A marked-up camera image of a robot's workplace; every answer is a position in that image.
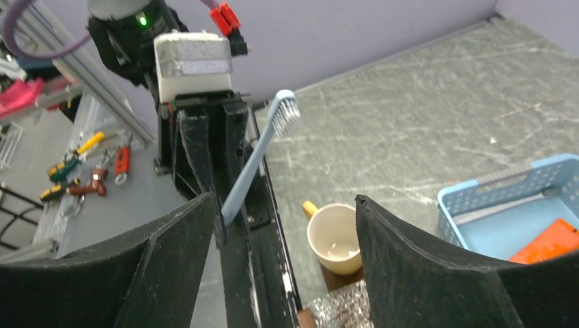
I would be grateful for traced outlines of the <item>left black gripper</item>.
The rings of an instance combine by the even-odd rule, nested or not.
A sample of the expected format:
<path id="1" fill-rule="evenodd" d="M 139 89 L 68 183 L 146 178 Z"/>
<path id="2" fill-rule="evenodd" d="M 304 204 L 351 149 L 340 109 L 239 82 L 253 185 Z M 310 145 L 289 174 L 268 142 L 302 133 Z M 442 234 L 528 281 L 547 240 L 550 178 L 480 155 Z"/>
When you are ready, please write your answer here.
<path id="1" fill-rule="evenodd" d="M 156 173 L 173 176 L 188 199 L 214 190 L 215 180 L 232 188 L 242 170 L 253 100 L 232 90 L 186 94 L 158 107 Z"/>

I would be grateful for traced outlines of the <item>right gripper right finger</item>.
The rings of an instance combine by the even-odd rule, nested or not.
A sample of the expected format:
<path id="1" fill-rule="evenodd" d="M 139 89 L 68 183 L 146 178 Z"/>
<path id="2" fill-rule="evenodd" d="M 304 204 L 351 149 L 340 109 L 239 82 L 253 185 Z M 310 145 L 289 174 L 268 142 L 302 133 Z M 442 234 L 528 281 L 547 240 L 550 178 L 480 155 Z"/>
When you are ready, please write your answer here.
<path id="1" fill-rule="evenodd" d="M 375 327 L 577 327 L 578 254 L 516 264 L 455 246 L 356 197 Z"/>

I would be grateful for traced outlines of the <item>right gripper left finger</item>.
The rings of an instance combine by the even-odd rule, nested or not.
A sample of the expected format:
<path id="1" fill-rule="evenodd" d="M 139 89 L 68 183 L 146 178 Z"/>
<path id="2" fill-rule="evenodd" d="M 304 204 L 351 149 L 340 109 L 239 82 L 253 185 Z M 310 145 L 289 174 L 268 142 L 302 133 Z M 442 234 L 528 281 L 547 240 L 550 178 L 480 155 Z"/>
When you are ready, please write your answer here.
<path id="1" fill-rule="evenodd" d="M 58 259 L 1 265 L 2 327 L 188 327 L 213 222 L 205 193 Z"/>

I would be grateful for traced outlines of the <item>clear holder with brown ends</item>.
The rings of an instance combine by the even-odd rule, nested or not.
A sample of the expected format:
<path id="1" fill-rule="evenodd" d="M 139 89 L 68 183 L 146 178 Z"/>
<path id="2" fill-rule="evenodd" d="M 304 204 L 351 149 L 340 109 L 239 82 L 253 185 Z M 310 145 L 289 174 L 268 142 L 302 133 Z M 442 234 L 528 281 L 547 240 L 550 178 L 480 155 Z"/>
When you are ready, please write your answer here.
<path id="1" fill-rule="evenodd" d="M 298 312 L 297 327 L 374 327 L 365 280 L 308 302 L 305 309 Z"/>

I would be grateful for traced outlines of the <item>light blue toothbrush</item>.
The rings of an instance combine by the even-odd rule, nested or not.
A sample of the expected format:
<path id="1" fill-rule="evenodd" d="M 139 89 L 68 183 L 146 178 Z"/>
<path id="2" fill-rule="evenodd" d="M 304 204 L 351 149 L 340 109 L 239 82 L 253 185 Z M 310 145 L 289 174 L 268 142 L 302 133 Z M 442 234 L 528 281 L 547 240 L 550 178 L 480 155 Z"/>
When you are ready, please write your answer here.
<path id="1" fill-rule="evenodd" d="M 270 103 L 268 122 L 221 208 L 221 217 L 225 226 L 229 226 L 234 221 L 244 204 L 252 181 L 274 136 L 286 134 L 299 119 L 300 111 L 295 93 L 291 90 L 279 90 Z"/>

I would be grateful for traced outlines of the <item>brown oval wooden tray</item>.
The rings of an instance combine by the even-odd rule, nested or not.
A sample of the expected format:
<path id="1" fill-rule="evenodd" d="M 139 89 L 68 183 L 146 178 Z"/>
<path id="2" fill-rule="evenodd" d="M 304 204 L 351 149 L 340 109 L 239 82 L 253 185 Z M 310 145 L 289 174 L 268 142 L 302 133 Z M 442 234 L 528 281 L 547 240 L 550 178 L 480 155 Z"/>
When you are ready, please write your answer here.
<path id="1" fill-rule="evenodd" d="M 363 267 L 349 275 L 339 275 L 319 264 L 328 292 L 333 292 L 365 278 Z"/>

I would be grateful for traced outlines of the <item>yellow ceramic mug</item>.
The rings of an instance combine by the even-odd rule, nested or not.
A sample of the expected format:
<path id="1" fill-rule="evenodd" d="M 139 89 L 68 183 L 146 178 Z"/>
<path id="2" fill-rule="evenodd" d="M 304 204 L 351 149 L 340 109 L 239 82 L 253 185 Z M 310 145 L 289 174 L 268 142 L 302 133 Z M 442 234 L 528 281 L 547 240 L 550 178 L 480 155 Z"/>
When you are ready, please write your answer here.
<path id="1" fill-rule="evenodd" d="M 328 204 L 318 208 L 310 201 L 302 203 L 309 220 L 307 240 L 320 264 L 338 275 L 350 275 L 362 267 L 356 233 L 356 211 L 347 204 Z"/>

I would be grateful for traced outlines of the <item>light blue plastic basket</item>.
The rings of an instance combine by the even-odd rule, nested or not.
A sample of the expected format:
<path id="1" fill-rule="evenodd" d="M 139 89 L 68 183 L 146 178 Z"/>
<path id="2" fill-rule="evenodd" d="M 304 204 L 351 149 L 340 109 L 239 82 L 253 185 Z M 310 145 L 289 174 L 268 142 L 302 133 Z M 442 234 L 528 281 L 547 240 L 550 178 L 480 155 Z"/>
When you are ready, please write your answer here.
<path id="1" fill-rule="evenodd" d="M 453 221 L 458 215 L 551 188 L 559 194 L 462 225 Z M 438 227 L 445 241 L 508 260 L 559 218 L 578 227 L 578 156 L 559 154 L 443 188 L 438 192 L 438 208 Z"/>

